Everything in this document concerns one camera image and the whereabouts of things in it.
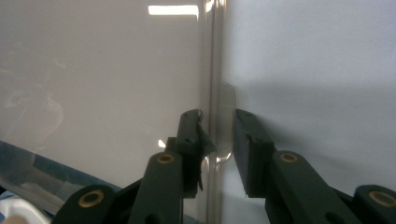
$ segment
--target gray surface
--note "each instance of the gray surface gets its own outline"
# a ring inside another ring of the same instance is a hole
[[[236,106],[349,194],[396,189],[395,11],[394,1],[227,2],[222,79]],[[224,178],[222,223],[265,223],[233,164]]]

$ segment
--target white background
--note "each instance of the white background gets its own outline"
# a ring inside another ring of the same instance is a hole
[[[222,79],[332,187],[396,189],[396,2],[227,2]],[[269,223],[224,165],[222,223]]]

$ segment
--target bolt hole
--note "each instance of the bolt hole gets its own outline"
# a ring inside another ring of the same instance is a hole
[[[171,163],[174,160],[175,160],[175,158],[171,155],[162,155],[161,157],[159,157],[157,159],[157,161],[162,164]]]
[[[345,224],[344,220],[334,213],[327,213],[326,219],[332,224]]]
[[[78,205],[84,208],[96,206],[105,198],[105,194],[100,190],[93,190],[81,196]]]
[[[373,190],[370,191],[369,196],[373,201],[381,204],[382,206],[396,207],[396,199],[385,192]]]
[[[280,155],[280,159],[285,162],[297,162],[298,158],[293,154],[283,153]]]
[[[146,217],[146,224],[161,224],[161,223],[163,223],[163,218],[158,213],[153,213]]]

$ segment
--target circular joint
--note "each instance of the circular joint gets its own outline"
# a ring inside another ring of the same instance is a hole
[[[96,206],[105,198],[105,194],[101,189],[92,190],[81,196],[78,205],[84,208]]]
[[[157,159],[157,161],[162,164],[168,164],[168,163],[173,162],[174,160],[175,160],[175,157],[173,157],[172,155],[169,155],[169,154],[161,155]]]
[[[290,162],[290,163],[298,161],[298,158],[295,155],[290,154],[290,153],[282,153],[282,154],[280,154],[280,159],[282,161]]]
[[[369,196],[373,201],[381,204],[382,206],[396,207],[396,199],[385,192],[373,190],[370,191]]]

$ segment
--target transparent plastic sheet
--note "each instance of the transparent plastic sheet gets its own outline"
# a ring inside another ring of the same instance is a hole
[[[216,125],[217,162],[226,162],[233,152],[233,116],[235,95],[233,87],[225,82],[219,85],[219,107]]]
[[[56,213],[83,186],[118,189],[143,176],[187,110],[204,112],[212,137],[222,7],[2,1],[0,185]],[[203,222],[214,216],[210,161],[204,191],[185,202]]]

